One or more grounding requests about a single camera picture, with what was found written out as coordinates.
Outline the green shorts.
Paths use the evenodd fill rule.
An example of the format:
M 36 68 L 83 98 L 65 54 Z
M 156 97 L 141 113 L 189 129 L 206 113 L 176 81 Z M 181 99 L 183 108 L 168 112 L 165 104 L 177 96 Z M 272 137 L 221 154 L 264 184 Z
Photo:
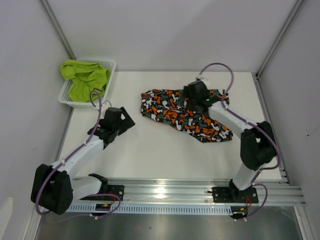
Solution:
M 104 96 L 111 77 L 111 70 L 96 62 L 68 59 L 59 70 L 64 80 L 71 81 L 68 96 L 73 102 Z

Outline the orange camouflage shorts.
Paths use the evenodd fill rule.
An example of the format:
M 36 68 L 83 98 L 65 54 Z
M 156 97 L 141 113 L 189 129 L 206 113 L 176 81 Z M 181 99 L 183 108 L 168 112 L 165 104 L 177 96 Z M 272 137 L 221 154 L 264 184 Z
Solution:
M 233 132 L 217 120 L 192 111 L 181 89 L 152 89 L 140 94 L 143 117 L 171 126 L 201 143 L 221 143 L 233 139 Z

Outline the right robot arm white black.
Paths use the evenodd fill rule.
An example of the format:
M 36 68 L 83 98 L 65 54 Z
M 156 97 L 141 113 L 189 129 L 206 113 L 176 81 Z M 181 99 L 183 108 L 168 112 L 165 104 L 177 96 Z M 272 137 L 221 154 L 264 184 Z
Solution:
M 211 95 L 205 79 L 197 79 L 183 88 L 183 97 L 187 99 L 187 106 L 191 110 L 217 120 L 240 139 L 242 164 L 228 189 L 229 198 L 239 202 L 246 197 L 246 190 L 262 171 L 279 167 L 279 149 L 270 123 L 253 121 L 240 115 L 229 106 L 227 96 L 227 90 L 222 97 Z

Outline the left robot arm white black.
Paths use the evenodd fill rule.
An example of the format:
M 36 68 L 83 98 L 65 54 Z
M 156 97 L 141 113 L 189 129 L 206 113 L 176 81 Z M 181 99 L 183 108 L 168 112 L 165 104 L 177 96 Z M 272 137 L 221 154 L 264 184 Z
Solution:
M 104 117 L 91 128 L 83 143 L 68 156 L 51 165 L 41 164 L 35 171 L 30 200 L 38 207 L 61 215 L 76 200 L 121 201 L 123 190 L 109 186 L 109 180 L 97 173 L 77 177 L 77 173 L 116 137 L 135 122 L 124 107 L 109 107 Z

